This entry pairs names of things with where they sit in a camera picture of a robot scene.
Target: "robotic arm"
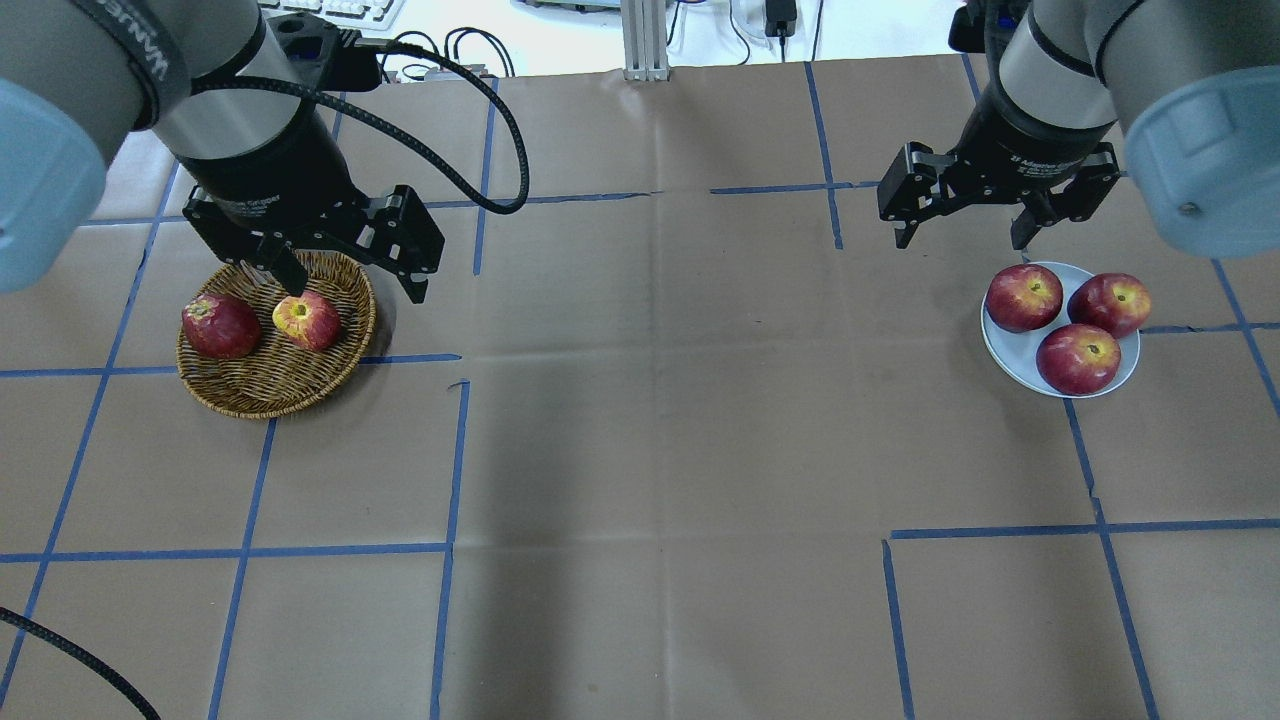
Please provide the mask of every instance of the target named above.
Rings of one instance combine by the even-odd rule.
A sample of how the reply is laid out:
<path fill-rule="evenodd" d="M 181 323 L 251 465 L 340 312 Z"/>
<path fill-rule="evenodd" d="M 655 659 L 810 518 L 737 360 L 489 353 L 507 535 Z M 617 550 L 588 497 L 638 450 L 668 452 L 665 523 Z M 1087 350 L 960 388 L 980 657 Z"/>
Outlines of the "robotic arm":
<path fill-rule="evenodd" d="M 96 208 L 125 135 L 151 128 L 196 178 L 183 214 L 221 260 L 270 272 L 298 295 L 307 277 L 292 251 L 337 250 L 392 272 L 421 302 L 444 237 L 411 187 L 356 188 L 315 113 L 332 102 L 319 91 L 376 87 L 387 45 L 302 13 L 268 20 L 256 0 L 5 0 L 0 292 L 44 275 Z M 467 79 L 508 122 L 522 188 L 497 205 L 451 179 L 512 213 L 527 195 L 518 129 L 488 86 Z M 287 95 L 289 83 L 310 92 Z"/>
<path fill-rule="evenodd" d="M 906 247 L 924 220 L 1018 202 L 1020 250 L 1097 210 L 1120 177 L 1102 142 L 1119 119 L 1170 245 L 1219 258 L 1280 247 L 1277 38 L 1277 0 L 966 0 L 950 44 L 986 51 L 991 82 L 951 151 L 902 147 L 878 187 L 881 219 Z"/>

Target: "coiled black cable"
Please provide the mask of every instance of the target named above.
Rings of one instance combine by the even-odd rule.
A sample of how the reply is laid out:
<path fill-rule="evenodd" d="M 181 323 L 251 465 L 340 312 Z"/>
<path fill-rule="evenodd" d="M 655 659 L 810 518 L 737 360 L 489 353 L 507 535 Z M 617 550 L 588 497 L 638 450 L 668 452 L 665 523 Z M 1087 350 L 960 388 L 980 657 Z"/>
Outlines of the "coiled black cable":
<path fill-rule="evenodd" d="M 484 94 L 484 96 L 488 97 L 490 102 L 493 102 L 494 108 L 498 110 L 498 114 L 502 115 L 502 119 L 507 123 L 507 128 L 511 131 L 511 140 L 516 146 L 516 163 L 520 165 L 520 191 L 516 193 L 516 197 L 511 202 L 503 205 L 481 195 L 480 191 L 472 187 L 471 183 L 468 183 L 466 178 L 462 177 L 461 173 L 453 169 L 453 167 L 444 160 L 444 158 L 436 155 L 435 151 L 428 147 L 425 142 L 413 137 L 408 132 L 401 129 L 396 124 L 379 118 L 378 115 L 365 110 L 364 108 L 357 108 L 351 102 L 347 102 L 338 97 L 333 97 L 332 95 L 321 92 L 312 87 L 269 77 L 237 76 L 227 79 L 198 79 L 195 83 L 192 83 L 191 94 L 197 95 L 212 90 L 265 90 L 269 92 L 292 95 L 294 97 L 315 102 L 316 105 L 324 105 L 325 108 L 332 108 L 344 115 L 352 117 L 365 123 L 366 126 L 396 140 L 401 145 L 404 145 L 413 152 L 417 152 L 422 159 L 434 165 L 435 169 L 440 170 L 440 173 L 444 177 L 449 178 L 449 182 L 452 182 L 454 187 L 461 190 L 462 193 L 466 195 L 472 202 L 484 208 L 485 210 L 489 210 L 490 213 L 497 213 L 499 215 L 509 215 L 516 210 L 520 210 L 525 205 L 525 201 L 529 199 L 529 154 L 525 150 L 525 138 L 522 135 L 520 135 L 520 127 L 516 124 L 516 117 L 511 114 L 511 109 L 508 109 L 507 104 L 502 101 L 502 97 L 498 97 L 498 94 L 494 92 L 488 83 L 477 78 L 475 74 L 468 72 L 462 65 L 454 63 L 448 58 L 442 56 L 438 53 L 431 53 L 425 47 L 420 47 L 417 45 L 410 45 L 407 42 L 393 41 L 387 46 L 387 49 L 383 53 L 388 55 L 408 55 L 410 58 L 417 58 L 420 60 L 429 60 L 431 63 L 435 63 L 442 68 L 456 73 L 462 79 L 470 82 L 472 86 L 476 87 L 476 90 Z"/>
<path fill-rule="evenodd" d="M 99 660 L 99 657 L 92 652 L 59 635 L 40 623 L 29 620 L 23 615 L 18 615 L 8 607 L 0 607 L 0 621 L 8 623 L 19 630 L 24 630 L 28 635 L 35 635 L 76 660 L 79 660 L 86 667 L 97 673 L 99 676 L 108 683 L 111 683 L 111 687 L 120 691 L 120 694 L 129 698 L 129 702 L 133 703 L 133 707 L 138 708 L 138 712 L 141 712 L 143 717 L 147 720 L 160 720 L 160 714 L 156 712 L 156 708 L 152 707 L 150 702 L 147 702 L 147 698 L 142 697 L 142 693 L 129 684 L 123 675 L 111 669 L 111 666 L 106 662 Z"/>

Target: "metal post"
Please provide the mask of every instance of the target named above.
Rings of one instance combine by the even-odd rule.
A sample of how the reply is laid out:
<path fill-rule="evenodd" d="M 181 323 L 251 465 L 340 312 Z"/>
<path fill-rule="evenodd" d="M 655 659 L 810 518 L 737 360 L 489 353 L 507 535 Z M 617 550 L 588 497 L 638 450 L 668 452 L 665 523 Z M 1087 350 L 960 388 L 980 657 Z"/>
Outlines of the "metal post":
<path fill-rule="evenodd" d="M 627 79 L 667 79 L 667 28 L 664 0 L 622 0 L 622 45 Z"/>

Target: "table surface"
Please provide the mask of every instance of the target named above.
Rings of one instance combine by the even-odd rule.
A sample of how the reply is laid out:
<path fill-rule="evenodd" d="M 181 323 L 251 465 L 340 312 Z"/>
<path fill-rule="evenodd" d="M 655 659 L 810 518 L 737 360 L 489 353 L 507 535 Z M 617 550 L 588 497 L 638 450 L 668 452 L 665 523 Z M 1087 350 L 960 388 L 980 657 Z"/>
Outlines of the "table surface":
<path fill-rule="evenodd" d="M 335 123 L 448 243 L 421 306 L 371 273 L 366 364 L 278 421 L 183 389 L 218 261 L 131 137 L 0 297 L 0 603 L 166 719 L 1280 716 L 1280 255 L 1180 255 L 1123 179 L 1028 256 L 1147 282 L 1138 369 L 1027 391 L 979 333 L 1012 210 L 905 251 L 876 217 L 895 149 L 948 146 L 983 82 L 957 55 L 504 79 L 511 217 Z M 515 193 L 463 83 L 351 100 Z M 0 717 L 133 716 L 6 628 L 0 662 Z"/>

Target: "white floor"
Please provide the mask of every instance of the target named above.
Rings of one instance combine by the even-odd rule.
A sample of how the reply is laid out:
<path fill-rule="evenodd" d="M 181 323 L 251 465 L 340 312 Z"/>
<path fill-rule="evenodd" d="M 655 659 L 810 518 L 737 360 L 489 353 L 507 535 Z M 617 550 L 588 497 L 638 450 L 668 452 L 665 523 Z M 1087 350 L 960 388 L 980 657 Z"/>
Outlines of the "white floor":
<path fill-rule="evenodd" d="M 392 31 L 424 31 L 436 42 L 463 26 L 498 36 L 521 76 L 603 72 L 621 68 L 622 22 L 617 12 L 579 13 L 554 5 L 532 8 L 520 0 L 404 0 Z M 672 67 L 732 65 L 746 55 L 730 26 L 731 0 L 685 4 L 669 46 Z M 732 0 L 735 19 L 751 46 L 751 64 L 780 61 L 776 40 L 763 31 L 763 0 Z M 787 41 L 787 60 L 813 58 L 819 0 L 797 0 L 796 35 Z M 817 59 L 891 58 L 950 53 L 947 29 L 961 0 L 826 0 Z M 676 4 L 667 9 L 668 27 Z M 500 63 L 477 36 L 467 37 L 461 55 L 499 72 Z M 389 67 L 397 68 L 392 61 Z"/>

